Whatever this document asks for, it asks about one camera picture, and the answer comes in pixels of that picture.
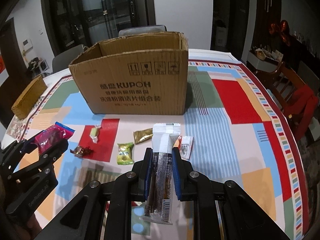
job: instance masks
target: wooden chair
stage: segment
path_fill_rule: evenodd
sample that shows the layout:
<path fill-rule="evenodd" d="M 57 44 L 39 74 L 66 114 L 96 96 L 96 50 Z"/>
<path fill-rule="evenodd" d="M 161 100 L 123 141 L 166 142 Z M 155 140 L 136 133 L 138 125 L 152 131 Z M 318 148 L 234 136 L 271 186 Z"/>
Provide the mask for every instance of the wooden chair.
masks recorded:
<path fill-rule="evenodd" d="M 289 106 L 288 100 L 290 99 L 292 94 L 297 89 L 305 85 L 303 80 L 297 75 L 294 70 L 285 67 L 285 63 L 283 61 L 278 64 L 278 67 L 273 72 L 257 70 L 254 72 L 254 75 L 259 79 L 259 81 L 266 89 L 269 89 L 272 92 L 272 94 L 281 105 L 281 111 Z M 280 84 L 282 82 L 285 82 L 285 85 L 280 88 Z M 283 96 L 282 94 L 288 86 L 292 86 L 292 88 L 287 95 Z M 289 115 L 289 117 L 287 116 L 289 125 L 298 125 L 302 117 L 303 113 Z"/>

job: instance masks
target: blue polka dot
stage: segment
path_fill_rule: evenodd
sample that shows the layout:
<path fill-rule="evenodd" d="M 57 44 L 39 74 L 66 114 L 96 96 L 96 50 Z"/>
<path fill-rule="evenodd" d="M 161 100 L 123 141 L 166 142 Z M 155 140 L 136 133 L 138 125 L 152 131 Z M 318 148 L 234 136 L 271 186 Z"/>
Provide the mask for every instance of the blue polka dot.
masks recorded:
<path fill-rule="evenodd" d="M 144 214 L 144 207 L 136 207 L 136 208 L 133 209 L 133 212 L 137 216 L 142 216 Z"/>
<path fill-rule="evenodd" d="M 144 227 L 142 224 L 134 224 L 132 226 L 132 229 L 137 233 L 142 233 L 142 231 L 144 230 Z"/>

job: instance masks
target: dining table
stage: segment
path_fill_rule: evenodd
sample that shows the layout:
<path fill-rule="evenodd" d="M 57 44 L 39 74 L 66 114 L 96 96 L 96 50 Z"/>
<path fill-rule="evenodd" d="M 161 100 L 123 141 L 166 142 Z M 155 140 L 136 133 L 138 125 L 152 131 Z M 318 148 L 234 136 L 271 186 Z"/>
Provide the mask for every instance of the dining table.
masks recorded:
<path fill-rule="evenodd" d="M 131 171 L 118 165 L 118 143 L 133 142 L 133 132 L 157 122 L 181 124 L 193 137 L 189 161 L 210 180 L 234 180 L 291 239 L 308 231 L 308 191 L 297 144 L 280 109 L 259 80 L 231 53 L 189 49 L 188 89 L 183 115 L 93 114 L 69 69 L 44 78 L 46 91 L 28 117 L 12 119 L 2 148 L 29 139 L 55 122 L 75 130 L 68 150 L 55 162 L 59 184 L 36 210 L 45 227 L 90 181 L 115 180 Z M 100 126 L 98 142 L 90 132 Z M 83 158 L 78 145 L 93 153 Z M 133 160 L 143 160 L 151 140 L 137 144 Z M 38 150 L 23 157 L 16 170 L 38 160 Z M 193 239 L 193 204 L 172 197 L 172 225 L 141 220 L 144 203 L 132 205 L 132 239 Z"/>

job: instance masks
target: screw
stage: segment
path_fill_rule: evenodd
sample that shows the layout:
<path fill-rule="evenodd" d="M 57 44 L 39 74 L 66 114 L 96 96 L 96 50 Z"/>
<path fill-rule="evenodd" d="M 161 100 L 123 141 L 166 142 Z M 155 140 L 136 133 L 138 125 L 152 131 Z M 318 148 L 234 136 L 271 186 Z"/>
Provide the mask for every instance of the screw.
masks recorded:
<path fill-rule="evenodd" d="M 234 187 L 236 185 L 236 183 L 233 180 L 228 180 L 227 181 L 227 186 L 228 187 Z"/>
<path fill-rule="evenodd" d="M 93 181 L 90 182 L 89 185 L 90 185 L 90 187 L 97 187 L 99 185 L 99 181 L 93 180 Z"/>
<path fill-rule="evenodd" d="M 192 178 L 196 178 L 196 177 L 199 176 L 199 173 L 196 172 L 196 171 L 192 171 L 192 172 L 190 172 L 189 174 L 190 174 L 190 177 L 192 177 Z"/>
<path fill-rule="evenodd" d="M 128 178 L 134 178 L 136 176 L 136 173 L 134 171 L 129 171 L 129 172 L 127 172 L 126 175 Z"/>

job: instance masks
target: red jacket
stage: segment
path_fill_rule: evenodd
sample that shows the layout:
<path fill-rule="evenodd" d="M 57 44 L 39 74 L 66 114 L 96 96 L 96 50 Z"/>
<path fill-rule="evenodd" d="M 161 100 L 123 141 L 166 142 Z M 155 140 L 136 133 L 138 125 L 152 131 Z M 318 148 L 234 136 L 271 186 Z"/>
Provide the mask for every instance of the red jacket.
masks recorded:
<path fill-rule="evenodd" d="M 296 141 L 299 141 L 308 129 L 313 113 L 318 106 L 318 98 L 308 85 L 297 89 L 288 101 L 289 106 L 284 108 L 284 116 L 303 113 L 300 123 L 293 128 L 292 133 Z"/>

